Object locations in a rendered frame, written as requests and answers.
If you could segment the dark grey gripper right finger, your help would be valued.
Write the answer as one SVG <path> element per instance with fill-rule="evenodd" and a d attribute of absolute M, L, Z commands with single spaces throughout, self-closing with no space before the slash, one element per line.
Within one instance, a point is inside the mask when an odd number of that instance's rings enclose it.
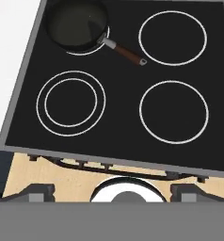
<path fill-rule="evenodd" d="M 193 184 L 173 184 L 170 186 L 171 202 L 224 201 L 217 195 L 209 194 Z"/>

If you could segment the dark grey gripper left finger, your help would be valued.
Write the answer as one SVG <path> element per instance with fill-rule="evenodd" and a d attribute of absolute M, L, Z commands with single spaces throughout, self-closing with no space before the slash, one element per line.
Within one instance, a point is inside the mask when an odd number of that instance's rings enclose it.
<path fill-rule="evenodd" d="M 56 200 L 54 184 L 31 184 L 16 194 L 9 195 L 1 201 L 12 202 L 54 202 Z"/>

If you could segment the white round object grey centre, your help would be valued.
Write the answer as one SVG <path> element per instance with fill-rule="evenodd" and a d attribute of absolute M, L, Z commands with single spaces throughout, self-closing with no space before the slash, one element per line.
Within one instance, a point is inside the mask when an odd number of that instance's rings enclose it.
<path fill-rule="evenodd" d="M 166 198 L 153 185 L 141 179 L 116 177 L 99 184 L 90 202 L 166 202 Z"/>

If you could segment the black glass hob grey frame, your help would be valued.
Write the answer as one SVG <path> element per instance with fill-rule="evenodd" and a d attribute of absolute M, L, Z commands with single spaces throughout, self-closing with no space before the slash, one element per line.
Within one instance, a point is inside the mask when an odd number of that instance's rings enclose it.
<path fill-rule="evenodd" d="M 133 58 L 56 42 L 83 1 Z M 0 150 L 224 177 L 224 0 L 41 0 Z"/>

